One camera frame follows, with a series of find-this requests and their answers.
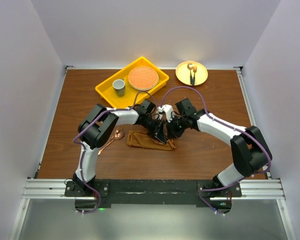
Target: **brown tabletop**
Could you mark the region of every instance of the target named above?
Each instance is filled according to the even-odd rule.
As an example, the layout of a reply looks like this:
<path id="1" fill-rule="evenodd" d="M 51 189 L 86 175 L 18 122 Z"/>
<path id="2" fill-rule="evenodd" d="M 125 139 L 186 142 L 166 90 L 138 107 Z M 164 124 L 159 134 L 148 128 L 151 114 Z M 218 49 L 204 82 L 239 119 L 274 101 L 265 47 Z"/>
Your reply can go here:
<path id="1" fill-rule="evenodd" d="M 71 178 L 77 169 L 80 146 L 72 143 L 82 120 L 98 103 L 110 105 L 95 91 L 95 86 L 118 70 L 68 70 L 46 144 L 38 178 Z M 182 86 L 174 70 L 166 86 L 154 94 L 160 103 L 171 88 Z M 250 121 L 235 70 L 209 70 L 207 81 L 195 87 L 201 92 L 207 108 L 215 116 L 240 126 Z M 178 89 L 166 98 L 175 103 L 189 98 L 197 110 L 203 108 L 195 92 Z M 231 148 L 221 140 L 202 132 L 187 129 L 177 140 L 173 151 L 150 150 L 127 146 L 129 130 L 141 126 L 125 125 L 126 134 L 110 144 L 98 157 L 96 177 L 101 179 L 211 179 L 232 163 Z M 264 179 L 264 175 L 255 178 Z"/>

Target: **brown cloth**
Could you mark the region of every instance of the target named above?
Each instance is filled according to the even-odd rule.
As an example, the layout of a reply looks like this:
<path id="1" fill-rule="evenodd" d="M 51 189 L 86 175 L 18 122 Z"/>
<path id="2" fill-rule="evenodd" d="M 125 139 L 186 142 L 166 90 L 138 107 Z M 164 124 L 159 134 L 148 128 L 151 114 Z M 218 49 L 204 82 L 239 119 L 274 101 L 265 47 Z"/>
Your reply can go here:
<path id="1" fill-rule="evenodd" d="M 176 148 L 176 140 L 167 139 L 166 144 L 152 139 L 144 131 L 129 131 L 126 144 L 130 147 L 142 148 L 142 149 L 156 149 L 171 151 Z"/>

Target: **wall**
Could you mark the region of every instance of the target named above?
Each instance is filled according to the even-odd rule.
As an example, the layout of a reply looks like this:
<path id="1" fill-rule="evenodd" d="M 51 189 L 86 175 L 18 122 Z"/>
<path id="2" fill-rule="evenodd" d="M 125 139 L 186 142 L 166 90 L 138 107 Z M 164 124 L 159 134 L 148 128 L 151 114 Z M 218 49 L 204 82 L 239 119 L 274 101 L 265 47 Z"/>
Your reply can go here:
<path id="1" fill-rule="evenodd" d="M 280 0 L 32 0 L 65 65 L 243 66 Z"/>
<path id="2" fill-rule="evenodd" d="M 300 239 L 300 0 L 282 0 L 243 68 Z"/>
<path id="3" fill-rule="evenodd" d="M 0 240 L 38 167 L 62 66 L 32 3 L 0 0 Z"/>

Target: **cup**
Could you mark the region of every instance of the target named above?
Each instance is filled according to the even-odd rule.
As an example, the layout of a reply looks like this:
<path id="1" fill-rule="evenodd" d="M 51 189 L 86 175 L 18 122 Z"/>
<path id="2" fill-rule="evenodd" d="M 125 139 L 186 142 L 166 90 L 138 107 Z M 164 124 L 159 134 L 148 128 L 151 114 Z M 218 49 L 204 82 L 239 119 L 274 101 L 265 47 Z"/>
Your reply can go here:
<path id="1" fill-rule="evenodd" d="M 123 97 L 126 92 L 126 83 L 123 79 L 114 80 L 112 87 L 118 97 Z"/>

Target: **white frame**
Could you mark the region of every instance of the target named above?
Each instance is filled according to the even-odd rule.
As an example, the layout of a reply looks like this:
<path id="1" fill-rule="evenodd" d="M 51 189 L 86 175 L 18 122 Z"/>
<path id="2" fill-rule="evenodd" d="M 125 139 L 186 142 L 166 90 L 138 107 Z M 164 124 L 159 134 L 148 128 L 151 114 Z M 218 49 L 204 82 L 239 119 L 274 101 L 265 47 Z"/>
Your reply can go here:
<path id="1" fill-rule="evenodd" d="M 247 95 L 244 78 L 240 68 L 235 68 L 241 86 L 244 102 L 247 108 L 251 125 L 256 125 L 250 101 Z M 233 197 L 236 200 L 276 200 L 280 212 L 281 220 L 288 240 L 295 240 L 296 233 L 293 228 L 291 218 L 288 213 L 286 199 L 281 181 L 271 178 L 267 173 L 266 180 L 243 180 L 240 183 L 242 197 Z M 65 197 L 65 179 L 27 179 L 21 202 L 17 211 L 14 225 L 11 230 L 9 240 L 18 240 L 23 223 L 27 214 L 31 199 L 74 199 L 75 197 Z M 94 199 L 93 197 L 76 197 L 76 199 Z M 211 200 L 225 200 L 222 197 L 214 197 Z"/>

